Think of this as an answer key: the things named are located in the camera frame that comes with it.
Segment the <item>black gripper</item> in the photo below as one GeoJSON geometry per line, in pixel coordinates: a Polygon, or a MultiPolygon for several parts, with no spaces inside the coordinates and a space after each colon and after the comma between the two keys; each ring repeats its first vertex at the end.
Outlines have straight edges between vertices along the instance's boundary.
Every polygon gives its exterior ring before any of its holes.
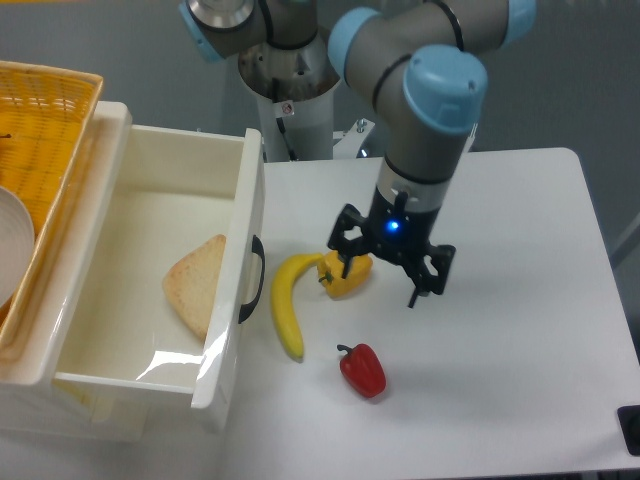
{"type": "Polygon", "coordinates": [[[413,282],[409,308],[419,297],[442,295],[456,248],[432,245],[430,235],[447,190],[447,180],[425,184],[396,172],[380,172],[368,219],[346,204],[329,236],[327,246],[343,264],[340,277],[347,278],[353,259],[372,248],[377,257],[401,265],[413,282]]]}

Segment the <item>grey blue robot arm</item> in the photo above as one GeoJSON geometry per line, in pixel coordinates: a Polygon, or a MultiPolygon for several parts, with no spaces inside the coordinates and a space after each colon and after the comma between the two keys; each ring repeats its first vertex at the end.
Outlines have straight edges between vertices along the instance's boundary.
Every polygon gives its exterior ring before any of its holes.
{"type": "Polygon", "coordinates": [[[402,267],[415,296],[441,294],[455,248],[430,235],[481,115],[479,55],[527,34],[536,3],[423,1],[393,18],[358,7],[329,33],[313,1],[183,1],[179,13],[206,60],[236,58],[270,162],[333,154],[337,85],[369,103],[390,132],[372,204],[344,207],[328,245],[345,266],[370,253],[402,267]]]}

